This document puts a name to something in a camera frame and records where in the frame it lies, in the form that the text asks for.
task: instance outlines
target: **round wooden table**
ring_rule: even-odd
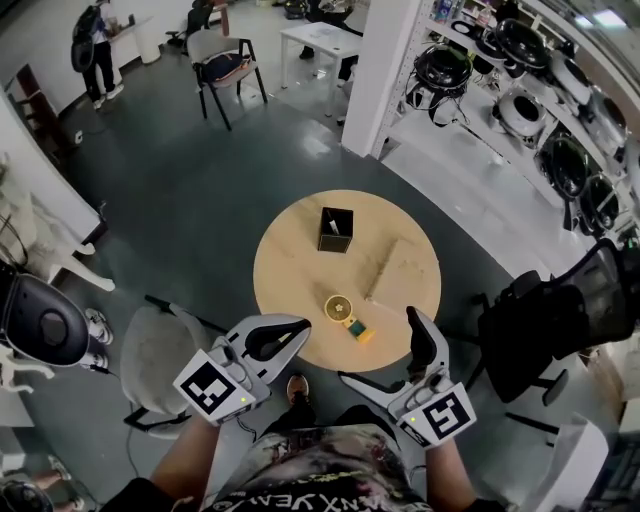
[[[346,254],[318,251],[324,206],[353,210],[353,240]],[[299,355],[329,370],[366,372],[409,353],[406,315],[366,301],[378,273],[398,239],[425,258],[427,293],[413,305],[435,318],[440,303],[440,267],[420,226],[393,203],[354,190],[332,190],[292,204],[265,232],[253,265],[253,286],[262,313],[289,313],[311,321],[311,339]],[[355,316],[376,334],[359,343],[345,327],[324,314],[326,300],[345,295]]]

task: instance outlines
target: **yellow tape measure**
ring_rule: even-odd
[[[366,343],[376,333],[353,314],[351,301],[344,295],[333,295],[324,304],[324,312],[332,322],[344,325],[360,343]]]

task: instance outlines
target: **person's arm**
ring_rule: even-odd
[[[109,37],[117,35],[120,32],[120,24],[118,23],[118,18],[116,17],[116,13],[111,4],[102,4],[100,6],[100,10],[100,14],[107,26],[107,35]]]
[[[201,503],[207,490],[220,427],[195,414],[151,475],[151,482],[174,500]]]
[[[456,442],[427,450],[427,502],[436,512],[463,512],[476,501]]]

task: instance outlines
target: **dark gray floor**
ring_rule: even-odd
[[[106,314],[116,336],[108,348],[114,371],[129,319],[146,293],[225,326],[257,313],[252,270],[263,233],[288,205],[322,190],[379,195],[420,224],[440,261],[439,322],[461,325],[469,320],[470,295],[484,291],[493,296],[509,282],[496,262],[420,193],[381,163],[343,150],[336,134],[291,107],[276,100],[263,106],[249,87],[242,94],[246,109],[235,93],[226,95],[234,126],[228,133],[210,96],[210,119],[202,119],[187,60],[166,54],[127,74],[125,84],[124,93],[103,113],[85,104],[66,121],[71,131],[85,131],[69,181],[96,208],[105,204],[109,226],[89,266],[113,278],[117,289],[109,294],[75,276],[62,288],[80,307]],[[452,350],[454,376],[468,375],[475,362],[468,357],[475,353],[453,343]],[[373,377],[382,382],[404,377],[406,363]],[[309,376],[321,421],[360,401],[335,373],[299,360],[293,367]],[[283,381],[276,383],[277,396],[269,407],[246,415],[257,430],[283,410]],[[129,405],[118,381],[73,368],[35,386],[25,402],[42,435],[71,472],[106,500],[133,476],[124,447],[128,431],[121,422]],[[479,415],[502,418],[487,382],[481,380],[478,388]],[[476,432],[494,426],[479,423]],[[495,435],[484,444],[473,433],[468,438],[466,444],[463,439],[465,458],[480,473],[487,452],[507,443]],[[238,439],[249,445],[247,434],[226,425],[214,464],[217,484],[237,462]],[[134,433],[132,454],[140,473],[148,475],[167,447]]]

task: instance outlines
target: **white table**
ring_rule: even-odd
[[[140,53],[140,58],[143,64],[151,64],[158,60],[162,55],[158,48],[158,40],[156,34],[153,31],[153,26],[149,23],[153,19],[153,16],[136,20],[135,25],[130,25],[122,32],[113,36],[110,41],[115,43],[118,39],[126,37],[128,34],[133,34],[136,39],[136,47]]]
[[[297,41],[314,50],[328,55],[334,60],[333,69],[329,78],[329,95],[325,115],[333,114],[333,100],[338,86],[338,73],[342,59],[353,57],[360,53],[362,38],[341,28],[326,23],[311,23],[300,27],[288,28],[280,31],[282,37],[282,88],[287,85],[287,50],[289,40]]]

